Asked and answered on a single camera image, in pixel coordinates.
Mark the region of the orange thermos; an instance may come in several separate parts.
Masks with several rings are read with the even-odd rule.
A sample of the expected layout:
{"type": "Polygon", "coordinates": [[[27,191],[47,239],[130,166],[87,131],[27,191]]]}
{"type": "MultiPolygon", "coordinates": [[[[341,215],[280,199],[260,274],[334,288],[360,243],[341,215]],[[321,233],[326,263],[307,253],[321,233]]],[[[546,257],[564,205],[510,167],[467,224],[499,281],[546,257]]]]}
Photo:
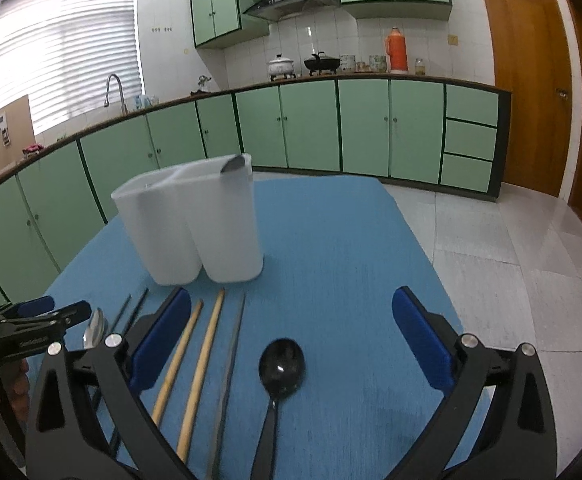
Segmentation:
{"type": "Polygon", "coordinates": [[[408,73],[406,38],[398,27],[393,27],[385,38],[385,52],[387,52],[391,73],[408,73]]]}

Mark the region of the glass jar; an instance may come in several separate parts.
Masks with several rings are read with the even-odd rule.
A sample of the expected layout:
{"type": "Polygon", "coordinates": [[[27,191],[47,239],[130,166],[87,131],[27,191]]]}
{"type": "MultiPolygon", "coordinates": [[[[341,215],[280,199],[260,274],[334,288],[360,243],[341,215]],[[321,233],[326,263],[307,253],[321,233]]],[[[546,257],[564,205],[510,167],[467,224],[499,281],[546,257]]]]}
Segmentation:
{"type": "Polygon", "coordinates": [[[425,68],[425,62],[422,58],[416,58],[415,60],[415,74],[418,76],[427,75],[427,69],[425,68]]]}

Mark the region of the white plastic utensil holder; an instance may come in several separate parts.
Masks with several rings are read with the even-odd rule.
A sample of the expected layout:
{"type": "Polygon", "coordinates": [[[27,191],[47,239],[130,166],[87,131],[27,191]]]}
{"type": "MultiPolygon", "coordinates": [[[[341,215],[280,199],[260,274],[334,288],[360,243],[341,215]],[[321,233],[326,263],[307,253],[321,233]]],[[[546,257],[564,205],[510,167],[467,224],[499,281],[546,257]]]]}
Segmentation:
{"type": "Polygon", "coordinates": [[[185,162],[131,178],[112,192],[120,220],[159,285],[186,285],[201,272],[215,283],[261,274],[252,157],[221,173],[236,154],[185,162]]]}

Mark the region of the green lower kitchen cabinets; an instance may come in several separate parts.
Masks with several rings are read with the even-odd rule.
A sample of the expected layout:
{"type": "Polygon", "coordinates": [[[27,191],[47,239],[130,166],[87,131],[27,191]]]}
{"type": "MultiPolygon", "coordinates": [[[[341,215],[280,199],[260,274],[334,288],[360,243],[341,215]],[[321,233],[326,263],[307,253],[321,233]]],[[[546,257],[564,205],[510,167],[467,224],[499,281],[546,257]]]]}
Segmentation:
{"type": "Polygon", "coordinates": [[[415,76],[321,76],[192,96],[91,127],[0,176],[0,306],[42,295],[144,172],[249,153],[255,169],[355,174],[495,200],[512,95],[415,76]]]}

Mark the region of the black range hood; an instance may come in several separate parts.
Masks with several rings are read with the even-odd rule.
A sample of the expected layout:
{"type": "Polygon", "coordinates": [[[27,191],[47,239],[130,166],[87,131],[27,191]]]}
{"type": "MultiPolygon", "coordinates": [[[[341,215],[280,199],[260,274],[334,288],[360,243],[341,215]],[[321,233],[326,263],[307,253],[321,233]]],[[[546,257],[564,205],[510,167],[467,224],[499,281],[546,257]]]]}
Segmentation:
{"type": "Polygon", "coordinates": [[[244,14],[277,23],[323,6],[340,6],[340,3],[340,0],[261,0],[245,10],[244,14]]]}

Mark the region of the window blind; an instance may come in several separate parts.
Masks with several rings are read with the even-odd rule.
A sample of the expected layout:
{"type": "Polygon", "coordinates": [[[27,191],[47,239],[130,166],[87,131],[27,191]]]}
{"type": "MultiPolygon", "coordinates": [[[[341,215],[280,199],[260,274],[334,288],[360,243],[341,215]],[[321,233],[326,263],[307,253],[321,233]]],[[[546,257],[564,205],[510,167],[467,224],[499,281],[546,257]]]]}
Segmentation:
{"type": "Polygon", "coordinates": [[[137,0],[0,3],[0,108],[28,96],[36,133],[143,90],[137,0]]]}

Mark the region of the silver metal spoon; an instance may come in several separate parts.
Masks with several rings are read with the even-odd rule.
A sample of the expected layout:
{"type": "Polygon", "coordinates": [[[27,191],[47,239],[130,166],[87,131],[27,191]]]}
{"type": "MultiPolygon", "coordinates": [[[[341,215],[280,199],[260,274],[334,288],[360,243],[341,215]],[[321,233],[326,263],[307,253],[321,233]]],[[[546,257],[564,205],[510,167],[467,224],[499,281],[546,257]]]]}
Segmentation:
{"type": "Polygon", "coordinates": [[[228,172],[240,170],[245,166],[245,158],[243,154],[236,154],[225,162],[224,166],[221,167],[222,174],[228,174],[228,172]]]}

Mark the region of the grey metal chopstick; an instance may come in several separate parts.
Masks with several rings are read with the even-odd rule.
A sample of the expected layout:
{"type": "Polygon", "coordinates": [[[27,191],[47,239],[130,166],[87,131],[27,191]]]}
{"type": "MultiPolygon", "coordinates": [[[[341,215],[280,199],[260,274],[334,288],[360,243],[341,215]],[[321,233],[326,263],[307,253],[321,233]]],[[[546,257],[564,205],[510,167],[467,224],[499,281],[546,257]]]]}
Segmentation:
{"type": "Polygon", "coordinates": [[[230,384],[231,379],[233,379],[233,367],[235,366],[237,349],[239,344],[239,336],[245,307],[245,296],[247,296],[247,294],[244,292],[240,300],[240,306],[236,316],[236,322],[235,325],[233,325],[233,333],[231,334],[231,341],[228,349],[228,356],[225,366],[225,374],[223,377],[223,382],[221,383],[221,392],[219,393],[218,396],[215,424],[211,441],[210,460],[206,469],[206,479],[219,478],[219,462],[221,461],[221,442],[223,442],[223,435],[225,430],[226,411],[230,394],[230,384]]]}

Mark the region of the black chopstick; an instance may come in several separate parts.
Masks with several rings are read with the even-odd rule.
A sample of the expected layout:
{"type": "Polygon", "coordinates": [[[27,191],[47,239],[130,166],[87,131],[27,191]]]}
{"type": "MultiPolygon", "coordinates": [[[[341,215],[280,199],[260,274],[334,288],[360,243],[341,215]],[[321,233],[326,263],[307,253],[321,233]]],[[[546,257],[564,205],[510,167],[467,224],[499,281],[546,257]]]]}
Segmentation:
{"type": "Polygon", "coordinates": [[[118,310],[118,312],[114,316],[113,322],[112,322],[111,326],[108,328],[108,334],[112,334],[115,332],[118,323],[120,323],[120,319],[122,318],[123,314],[125,313],[126,308],[128,307],[128,304],[130,303],[130,300],[131,300],[131,294],[127,295],[127,297],[125,298],[125,300],[122,304],[122,307],[120,307],[120,310],[118,310]]]}
{"type": "Polygon", "coordinates": [[[120,334],[123,337],[127,336],[131,327],[134,325],[134,322],[136,322],[138,315],[143,307],[144,302],[146,301],[148,294],[149,294],[149,288],[146,287],[145,289],[142,290],[142,293],[140,294],[139,298],[137,299],[136,303],[134,304],[134,307],[132,308],[130,315],[128,316],[128,319],[126,320],[126,322],[123,326],[123,330],[120,332],[120,334]]]}

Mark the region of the white cooking pot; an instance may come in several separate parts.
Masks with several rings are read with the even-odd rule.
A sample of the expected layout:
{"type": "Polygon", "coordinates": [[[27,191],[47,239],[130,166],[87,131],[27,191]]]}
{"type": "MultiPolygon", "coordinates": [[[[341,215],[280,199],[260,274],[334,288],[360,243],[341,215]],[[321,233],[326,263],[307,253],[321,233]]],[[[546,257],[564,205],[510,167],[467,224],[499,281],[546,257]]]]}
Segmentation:
{"type": "Polygon", "coordinates": [[[267,63],[267,73],[270,81],[295,78],[294,61],[278,53],[267,63]]]}

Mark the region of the blue tablecloth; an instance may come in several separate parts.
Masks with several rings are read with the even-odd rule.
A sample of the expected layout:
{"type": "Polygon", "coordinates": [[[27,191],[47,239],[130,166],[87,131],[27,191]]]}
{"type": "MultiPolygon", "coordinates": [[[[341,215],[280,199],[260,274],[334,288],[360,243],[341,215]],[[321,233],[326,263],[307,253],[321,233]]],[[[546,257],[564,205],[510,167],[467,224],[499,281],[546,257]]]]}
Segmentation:
{"type": "Polygon", "coordinates": [[[193,429],[188,467],[210,460],[218,396],[233,325],[245,307],[226,412],[219,474],[248,478],[268,398],[259,358],[278,338],[303,350],[305,376],[279,408],[275,477],[382,479],[402,460],[439,406],[392,315],[409,287],[429,310],[462,322],[428,257],[383,185],[372,178],[307,177],[254,185],[262,273],[237,284],[200,274],[189,287],[203,301],[161,431],[180,434],[193,373],[219,289],[226,296],[193,429]]]}

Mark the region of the wooden door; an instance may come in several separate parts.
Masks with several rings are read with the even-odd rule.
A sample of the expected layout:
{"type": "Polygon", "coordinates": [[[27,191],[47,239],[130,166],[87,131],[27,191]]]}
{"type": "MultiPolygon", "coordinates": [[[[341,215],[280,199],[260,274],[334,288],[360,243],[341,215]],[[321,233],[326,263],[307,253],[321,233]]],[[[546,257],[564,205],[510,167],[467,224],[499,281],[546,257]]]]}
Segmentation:
{"type": "MultiPolygon", "coordinates": [[[[569,52],[558,0],[484,1],[495,82],[512,92],[504,179],[556,196],[568,162],[574,60],[582,76],[582,0],[568,0],[576,21],[576,56],[569,52]]],[[[582,127],[573,175],[568,204],[582,221],[582,127]]]]}

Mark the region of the cardboard box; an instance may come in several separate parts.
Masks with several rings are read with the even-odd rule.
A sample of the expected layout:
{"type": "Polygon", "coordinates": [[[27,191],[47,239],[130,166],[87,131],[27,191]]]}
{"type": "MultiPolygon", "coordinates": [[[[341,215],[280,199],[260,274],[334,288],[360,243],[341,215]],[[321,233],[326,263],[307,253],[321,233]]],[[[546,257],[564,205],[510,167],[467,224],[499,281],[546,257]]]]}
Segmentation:
{"type": "Polygon", "coordinates": [[[0,108],[0,174],[20,162],[35,142],[28,96],[0,108]]]}

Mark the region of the black wok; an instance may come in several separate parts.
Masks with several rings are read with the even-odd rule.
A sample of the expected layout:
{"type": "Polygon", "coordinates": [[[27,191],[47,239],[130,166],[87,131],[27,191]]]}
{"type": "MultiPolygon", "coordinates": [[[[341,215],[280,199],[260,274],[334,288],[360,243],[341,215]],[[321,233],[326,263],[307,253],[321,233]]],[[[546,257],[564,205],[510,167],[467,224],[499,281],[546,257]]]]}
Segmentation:
{"type": "Polygon", "coordinates": [[[303,63],[311,76],[321,74],[335,75],[338,73],[341,60],[340,58],[333,58],[325,52],[320,51],[312,53],[309,58],[305,58],[303,63]]]}

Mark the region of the black plastic spoon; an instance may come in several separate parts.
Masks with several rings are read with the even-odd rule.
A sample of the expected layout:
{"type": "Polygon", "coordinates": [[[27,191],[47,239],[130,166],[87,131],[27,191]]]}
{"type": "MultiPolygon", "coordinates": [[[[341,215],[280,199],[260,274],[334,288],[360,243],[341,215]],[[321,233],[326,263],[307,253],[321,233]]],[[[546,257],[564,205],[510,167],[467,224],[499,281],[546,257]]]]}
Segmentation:
{"type": "Polygon", "coordinates": [[[274,475],[279,402],[300,387],[305,373],[304,354],[290,338],[272,341],[259,359],[259,379],[269,396],[259,443],[251,469],[251,479],[271,479],[274,475]]]}

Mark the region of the light wooden chopstick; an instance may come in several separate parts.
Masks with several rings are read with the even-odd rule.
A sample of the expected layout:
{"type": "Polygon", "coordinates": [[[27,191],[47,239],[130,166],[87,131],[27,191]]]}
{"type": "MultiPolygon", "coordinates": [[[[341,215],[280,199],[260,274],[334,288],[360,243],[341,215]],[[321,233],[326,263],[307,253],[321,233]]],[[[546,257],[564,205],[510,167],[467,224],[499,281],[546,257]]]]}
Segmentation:
{"type": "Polygon", "coordinates": [[[167,367],[165,378],[162,382],[160,392],[157,395],[157,400],[155,401],[152,411],[152,420],[157,426],[161,425],[167,402],[169,402],[169,396],[171,395],[172,388],[176,382],[181,361],[184,359],[189,340],[193,330],[195,329],[195,324],[197,324],[202,308],[203,301],[199,300],[192,309],[189,321],[181,333],[175,353],[171,359],[171,362],[169,362],[169,367],[167,367]]]}
{"type": "Polygon", "coordinates": [[[219,317],[221,316],[221,309],[223,308],[226,292],[225,289],[219,289],[212,314],[207,323],[204,339],[199,353],[197,366],[195,367],[195,374],[193,374],[191,388],[185,408],[183,423],[181,424],[180,434],[177,443],[176,453],[180,460],[187,463],[193,429],[195,429],[195,417],[197,417],[199,403],[201,399],[204,378],[209,365],[210,356],[212,352],[213,342],[217,330],[219,317]]]}

